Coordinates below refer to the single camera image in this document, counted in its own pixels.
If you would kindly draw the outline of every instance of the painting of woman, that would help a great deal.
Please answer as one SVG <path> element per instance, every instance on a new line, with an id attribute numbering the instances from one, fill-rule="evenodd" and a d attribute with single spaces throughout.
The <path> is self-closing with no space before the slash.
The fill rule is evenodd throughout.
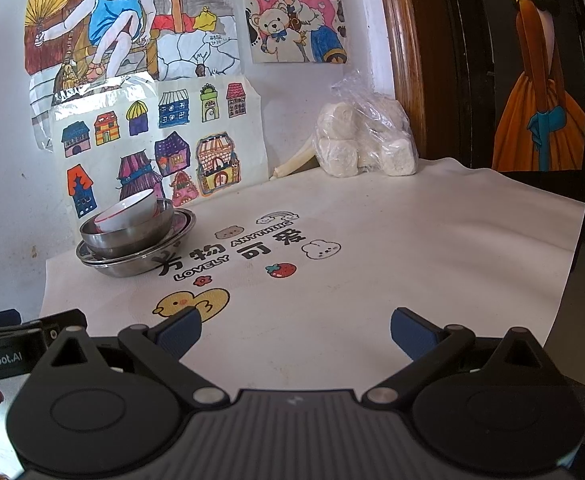
<path id="1" fill-rule="evenodd" d="M 585 113 L 563 86 L 554 17 L 559 0 L 513 0 L 523 72 L 495 134 L 493 170 L 580 170 Z"/>

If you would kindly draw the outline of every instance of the orange dress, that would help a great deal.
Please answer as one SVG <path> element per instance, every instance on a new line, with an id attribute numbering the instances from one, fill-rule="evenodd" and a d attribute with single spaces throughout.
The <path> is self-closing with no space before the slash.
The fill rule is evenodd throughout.
<path id="1" fill-rule="evenodd" d="M 547 112 L 557 105 L 565 110 L 566 123 L 549 135 L 550 171 L 581 170 L 585 113 L 563 87 L 556 41 L 552 67 L 547 69 L 543 26 L 531 0 L 519 0 L 517 32 L 524 70 L 512 88 L 496 129 L 493 170 L 539 170 L 539 152 L 535 150 L 528 123 L 537 112 Z"/>

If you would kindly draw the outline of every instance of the plastic bag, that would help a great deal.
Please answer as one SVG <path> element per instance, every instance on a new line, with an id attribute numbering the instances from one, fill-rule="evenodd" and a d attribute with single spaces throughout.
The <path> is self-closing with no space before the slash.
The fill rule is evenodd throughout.
<path id="1" fill-rule="evenodd" d="M 339 99 L 325 105 L 317 119 L 313 145 L 323 170 L 354 176 L 381 170 L 387 175 L 416 172 L 418 153 L 403 107 L 367 89 L 358 72 L 333 86 Z"/>

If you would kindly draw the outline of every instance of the house drawing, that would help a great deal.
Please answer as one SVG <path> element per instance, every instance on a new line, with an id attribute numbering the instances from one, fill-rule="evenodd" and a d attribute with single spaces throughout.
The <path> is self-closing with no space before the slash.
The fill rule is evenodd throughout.
<path id="1" fill-rule="evenodd" d="M 97 146 L 101 146 L 111 140 L 119 138 L 119 124 L 114 112 L 106 112 L 97 116 L 95 121 L 95 141 Z"/>
<path id="2" fill-rule="evenodd" d="M 230 83 L 226 93 L 228 100 L 228 117 L 232 118 L 246 113 L 246 92 L 241 83 Z"/>
<path id="3" fill-rule="evenodd" d="M 180 171 L 175 175 L 170 187 L 173 189 L 173 205 L 175 207 L 190 202 L 199 196 L 197 187 L 185 171 Z"/>
<path id="4" fill-rule="evenodd" d="M 188 92 L 164 92 L 159 101 L 159 128 L 188 124 Z"/>
<path id="5" fill-rule="evenodd" d="M 92 191 L 93 181 L 81 164 L 70 168 L 68 174 L 68 195 L 75 203 L 77 218 L 87 215 L 96 209 L 95 195 Z"/>
<path id="6" fill-rule="evenodd" d="M 241 180 L 235 143 L 226 132 L 201 139 L 197 144 L 197 161 L 197 178 L 204 196 Z"/>
<path id="7" fill-rule="evenodd" d="M 154 189 L 157 198 L 165 198 L 161 177 L 152 169 L 146 150 L 122 157 L 118 179 L 122 183 L 119 200 L 146 189 Z"/>
<path id="8" fill-rule="evenodd" d="M 126 112 L 130 137 L 137 136 L 148 130 L 148 107 L 143 101 L 135 101 Z"/>
<path id="9" fill-rule="evenodd" d="M 177 132 L 172 132 L 155 142 L 155 160 L 162 176 L 184 170 L 190 166 L 190 146 Z"/>
<path id="10" fill-rule="evenodd" d="M 219 119 L 219 104 L 217 102 L 217 89 L 210 83 L 202 87 L 202 123 Z"/>
<path id="11" fill-rule="evenodd" d="M 66 158 L 90 149 L 90 128 L 83 121 L 77 121 L 63 129 L 61 142 Z"/>

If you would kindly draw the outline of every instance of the white tablecloth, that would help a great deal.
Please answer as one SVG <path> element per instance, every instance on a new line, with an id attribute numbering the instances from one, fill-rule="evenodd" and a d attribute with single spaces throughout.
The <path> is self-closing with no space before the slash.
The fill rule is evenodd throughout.
<path id="1" fill-rule="evenodd" d="M 164 276 L 157 269 L 108 278 L 69 251 L 47 263 L 42 315 L 80 308 L 91 335 L 115 335 L 131 323 L 161 321 L 153 311 L 174 292 L 186 295 L 163 301 L 164 314 L 172 299 L 215 302 L 223 293 L 188 300 L 211 288 L 227 290 L 227 306 L 204 322 L 202 338 L 182 362 L 231 396 L 248 387 L 354 388 L 360 395 L 409 363 L 389 336 L 397 306 L 440 326 L 464 324 L 482 336 L 527 326 L 545 342 L 584 204 L 451 159 L 420 164 L 408 177 L 338 179 L 311 170 L 197 204 L 198 222 L 183 244 L 181 268 L 175 263 Z M 256 223 L 273 212 L 298 218 Z M 262 231 L 282 222 L 291 225 Z M 229 226 L 244 231 L 215 236 Z M 286 229 L 301 232 L 297 238 L 293 232 L 287 245 L 278 235 Z M 333 246 L 330 257 L 311 259 L 325 255 L 319 254 L 321 243 L 307 245 L 314 240 L 341 249 Z M 251 259 L 237 253 L 257 242 L 271 252 L 258 249 Z M 223 253 L 204 250 L 214 244 Z M 206 260 L 189 256 L 197 249 Z M 206 256 L 214 251 L 219 253 Z M 211 260 L 221 263 L 201 267 Z M 271 276 L 277 274 L 273 267 L 267 272 L 282 263 L 296 272 L 286 278 Z M 175 275 L 189 277 L 176 281 Z M 212 282 L 195 285 L 202 276 Z"/>

